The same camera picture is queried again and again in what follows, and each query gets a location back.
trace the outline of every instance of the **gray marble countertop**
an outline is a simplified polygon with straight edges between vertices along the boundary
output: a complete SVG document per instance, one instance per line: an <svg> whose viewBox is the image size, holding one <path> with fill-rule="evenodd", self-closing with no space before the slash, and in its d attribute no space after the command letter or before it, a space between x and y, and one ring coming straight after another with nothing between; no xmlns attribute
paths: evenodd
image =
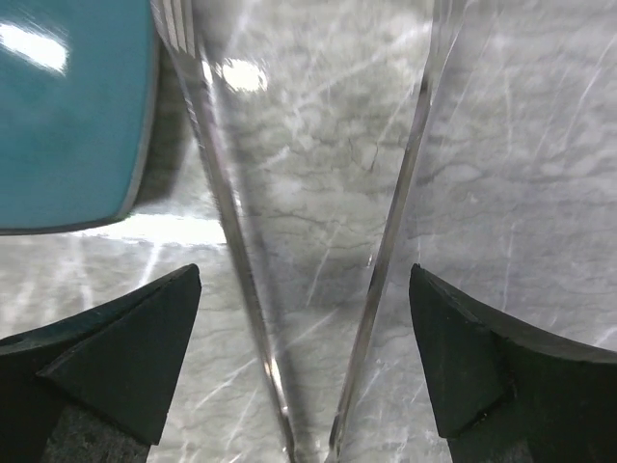
<svg viewBox="0 0 617 463"><path fill-rule="evenodd" d="M214 0L217 111L303 461L323 461L426 62L432 6ZM412 263L617 349L617 6L478 0L441 83L343 461L447 462ZM284 461L171 63L138 204L113 226L0 237L0 337L195 262L201 308L156 462Z"/></svg>

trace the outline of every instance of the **teal plastic surface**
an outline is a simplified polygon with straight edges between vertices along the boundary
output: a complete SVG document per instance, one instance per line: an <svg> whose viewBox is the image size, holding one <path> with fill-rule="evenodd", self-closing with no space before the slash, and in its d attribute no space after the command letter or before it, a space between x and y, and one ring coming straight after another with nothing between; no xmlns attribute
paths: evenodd
<svg viewBox="0 0 617 463"><path fill-rule="evenodd" d="M148 0L0 2L0 231L122 216L156 79Z"/></svg>

